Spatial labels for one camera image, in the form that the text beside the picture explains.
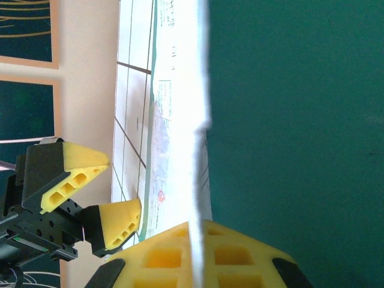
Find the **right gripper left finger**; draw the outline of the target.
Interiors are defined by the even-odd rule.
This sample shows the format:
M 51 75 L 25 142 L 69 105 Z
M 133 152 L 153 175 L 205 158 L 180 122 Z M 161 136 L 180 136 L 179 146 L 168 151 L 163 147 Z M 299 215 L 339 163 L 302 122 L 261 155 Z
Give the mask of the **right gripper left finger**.
M 85 288 L 193 288 L 188 223 L 119 251 Z

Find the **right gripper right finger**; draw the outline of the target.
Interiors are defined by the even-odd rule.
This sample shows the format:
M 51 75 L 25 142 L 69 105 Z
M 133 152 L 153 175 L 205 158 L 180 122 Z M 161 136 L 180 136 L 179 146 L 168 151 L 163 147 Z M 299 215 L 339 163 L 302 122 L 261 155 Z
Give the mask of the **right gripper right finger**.
M 203 288 L 314 288 L 287 253 L 205 220 Z

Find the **white drawing sheet red stamp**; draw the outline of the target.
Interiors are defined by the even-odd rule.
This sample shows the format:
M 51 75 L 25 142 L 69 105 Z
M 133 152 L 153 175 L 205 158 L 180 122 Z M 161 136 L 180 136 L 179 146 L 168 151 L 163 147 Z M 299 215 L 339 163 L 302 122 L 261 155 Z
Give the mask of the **white drawing sheet red stamp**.
M 146 240 L 187 221 L 185 197 L 176 189 L 172 124 L 176 63 L 176 0 L 155 0 L 151 94 L 149 98 L 146 186 L 139 240 Z M 204 145 L 203 188 L 206 218 L 211 218 L 208 149 Z

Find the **green folder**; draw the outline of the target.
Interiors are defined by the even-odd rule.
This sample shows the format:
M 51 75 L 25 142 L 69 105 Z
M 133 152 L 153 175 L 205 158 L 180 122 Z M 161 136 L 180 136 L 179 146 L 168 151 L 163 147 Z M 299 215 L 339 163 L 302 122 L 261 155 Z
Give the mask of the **green folder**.
M 205 215 L 384 288 L 384 0 L 207 0 Z

